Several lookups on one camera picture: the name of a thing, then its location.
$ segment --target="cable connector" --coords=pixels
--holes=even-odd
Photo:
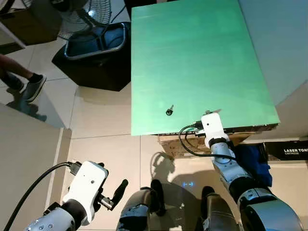
[[[197,130],[202,130],[202,129],[203,129],[203,125],[202,125],[201,120],[194,122],[193,125],[194,125],[194,127],[195,127]]]
[[[72,163],[69,166],[70,173],[75,176],[78,173],[80,167],[81,167],[81,163],[80,162],[76,161],[76,162]]]

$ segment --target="blue cloth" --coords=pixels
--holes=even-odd
[[[270,166],[266,161],[260,162],[261,153],[255,145],[238,145],[234,148],[237,162],[245,170],[249,171],[253,177],[264,184],[272,186],[272,176],[269,173]]]

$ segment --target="white wall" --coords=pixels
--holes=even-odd
[[[305,230],[308,230],[308,166],[306,163],[277,161],[270,163],[273,177],[271,191],[286,202],[298,215]]]
[[[55,158],[57,151],[65,149],[59,145],[62,134],[61,128],[54,128],[0,103],[0,230],[5,227],[32,182],[54,165],[54,161],[58,162]],[[31,221],[42,216],[49,183],[50,177],[47,177],[31,193],[11,230],[23,230]],[[60,191],[50,188],[53,193],[58,193],[58,197],[49,194],[52,199],[60,198],[62,182],[58,184]]]
[[[277,105],[308,79],[308,1],[239,0],[239,3],[269,92]]]
[[[308,81],[276,106],[280,124],[248,140],[301,138],[308,136]]]

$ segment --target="green board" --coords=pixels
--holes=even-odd
[[[136,7],[131,34],[132,135],[178,132],[217,109],[224,128],[279,123],[237,0]]]

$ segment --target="standing fan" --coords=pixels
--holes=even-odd
[[[67,40],[64,55],[77,60],[121,49],[125,24],[110,24],[110,0],[22,0],[48,29]]]

